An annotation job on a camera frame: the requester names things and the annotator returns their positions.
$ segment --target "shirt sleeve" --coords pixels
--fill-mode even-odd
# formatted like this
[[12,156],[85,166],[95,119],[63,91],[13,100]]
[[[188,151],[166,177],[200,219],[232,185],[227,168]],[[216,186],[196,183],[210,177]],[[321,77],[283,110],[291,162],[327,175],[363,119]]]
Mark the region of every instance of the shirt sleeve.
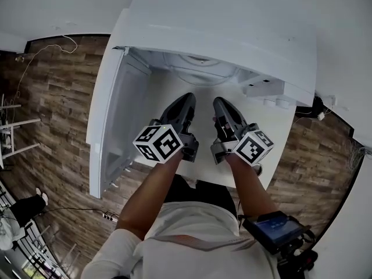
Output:
[[81,279],[112,279],[129,276],[135,260],[133,252],[141,240],[128,230],[115,230],[86,265]]

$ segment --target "person's right arm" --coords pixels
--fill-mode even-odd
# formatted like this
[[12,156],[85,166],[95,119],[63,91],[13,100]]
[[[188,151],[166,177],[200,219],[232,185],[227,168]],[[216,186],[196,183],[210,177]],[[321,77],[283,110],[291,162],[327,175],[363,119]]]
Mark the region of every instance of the person's right arm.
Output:
[[250,165],[236,154],[229,154],[226,161],[231,167],[244,215],[260,216],[278,210]]

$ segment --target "person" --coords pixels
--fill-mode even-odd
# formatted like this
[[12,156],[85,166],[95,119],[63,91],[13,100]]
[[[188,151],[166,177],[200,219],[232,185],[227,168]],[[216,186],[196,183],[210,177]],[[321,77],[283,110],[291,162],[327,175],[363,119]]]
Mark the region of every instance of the person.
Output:
[[[82,279],[279,278],[275,258],[239,237],[227,188],[203,181],[191,188],[176,175],[182,157],[151,170]],[[250,165],[235,154],[226,161],[245,215],[278,210]]]
[[20,199],[6,208],[0,215],[0,249],[9,250],[13,242],[23,238],[24,226],[47,205],[48,196],[36,188],[35,196]]

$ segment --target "round metal object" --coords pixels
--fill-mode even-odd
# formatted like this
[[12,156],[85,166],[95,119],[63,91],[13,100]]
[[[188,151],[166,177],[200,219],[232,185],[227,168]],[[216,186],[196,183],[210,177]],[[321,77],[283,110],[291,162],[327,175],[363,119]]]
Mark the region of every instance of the round metal object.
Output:
[[262,165],[260,163],[252,166],[252,168],[256,172],[258,177],[261,176],[263,168],[262,168]]

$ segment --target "white cube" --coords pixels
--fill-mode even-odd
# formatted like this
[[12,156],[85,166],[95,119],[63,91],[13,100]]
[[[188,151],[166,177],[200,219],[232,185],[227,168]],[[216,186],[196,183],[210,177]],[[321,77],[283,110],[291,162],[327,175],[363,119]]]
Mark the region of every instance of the white cube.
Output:
[[133,144],[146,159],[159,163],[166,163],[184,146],[169,124],[144,127]]
[[236,145],[234,150],[250,166],[258,164],[274,147],[274,143],[262,130],[250,131]]

